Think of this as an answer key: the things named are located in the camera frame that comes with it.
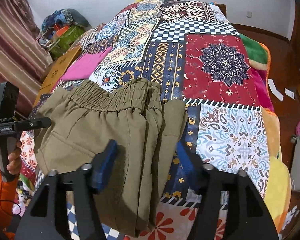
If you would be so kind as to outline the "person left hand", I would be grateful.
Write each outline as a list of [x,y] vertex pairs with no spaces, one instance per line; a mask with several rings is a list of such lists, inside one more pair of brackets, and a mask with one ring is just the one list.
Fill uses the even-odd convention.
[[7,170],[10,174],[16,175],[21,171],[21,142],[16,141],[15,149],[8,155],[9,164],[7,165]]

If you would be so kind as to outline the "orange sleeve forearm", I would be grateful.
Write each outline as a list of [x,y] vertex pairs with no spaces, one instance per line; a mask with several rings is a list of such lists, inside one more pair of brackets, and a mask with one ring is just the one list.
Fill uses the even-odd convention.
[[6,229],[12,221],[12,209],[15,199],[18,177],[13,181],[3,182],[0,173],[0,232],[6,239],[14,239],[15,233],[7,232]]

